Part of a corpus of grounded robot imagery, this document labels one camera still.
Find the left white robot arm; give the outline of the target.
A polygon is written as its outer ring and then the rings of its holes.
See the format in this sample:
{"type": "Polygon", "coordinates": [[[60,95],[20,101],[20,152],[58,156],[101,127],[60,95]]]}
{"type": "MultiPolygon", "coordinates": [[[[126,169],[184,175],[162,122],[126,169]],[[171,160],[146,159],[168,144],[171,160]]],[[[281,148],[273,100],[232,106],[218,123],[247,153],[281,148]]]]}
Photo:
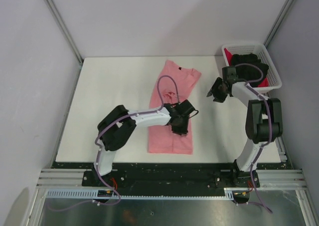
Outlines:
{"type": "Polygon", "coordinates": [[[166,103],[146,111],[129,111],[124,105],[115,107],[97,126],[95,145],[99,147],[94,163],[93,181],[100,186],[110,180],[116,152],[125,146],[137,128],[171,126],[174,134],[188,133],[190,115],[196,111],[187,100],[182,103],[166,103]]]}

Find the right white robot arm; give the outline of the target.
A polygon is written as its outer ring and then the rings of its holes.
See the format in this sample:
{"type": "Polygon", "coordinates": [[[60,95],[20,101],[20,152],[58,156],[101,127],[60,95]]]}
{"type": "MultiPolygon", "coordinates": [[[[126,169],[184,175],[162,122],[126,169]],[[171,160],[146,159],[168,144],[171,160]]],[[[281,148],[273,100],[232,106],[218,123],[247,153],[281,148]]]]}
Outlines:
{"type": "Polygon", "coordinates": [[[239,99],[247,107],[245,132],[247,142],[240,156],[234,161],[230,182],[241,187],[250,180],[266,146],[283,133],[282,108],[278,98],[269,98],[256,91],[247,82],[227,82],[218,77],[207,96],[223,103],[227,96],[239,99]]]}

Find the pink t shirt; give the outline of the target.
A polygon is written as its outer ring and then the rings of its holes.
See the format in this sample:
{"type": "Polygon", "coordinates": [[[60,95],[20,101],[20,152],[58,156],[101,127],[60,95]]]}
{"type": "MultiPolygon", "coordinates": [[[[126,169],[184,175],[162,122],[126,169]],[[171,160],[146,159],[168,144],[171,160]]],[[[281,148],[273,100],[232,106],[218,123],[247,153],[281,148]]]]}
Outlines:
{"type": "MultiPolygon", "coordinates": [[[[201,72],[194,68],[182,68],[171,60],[167,60],[159,74],[164,76],[159,86],[155,86],[150,99],[150,108],[164,103],[182,102],[190,96],[201,77],[201,72]]],[[[188,124],[188,133],[178,135],[173,133],[171,126],[151,126],[149,131],[148,152],[158,154],[186,154],[193,153],[192,125],[188,124]]]]}

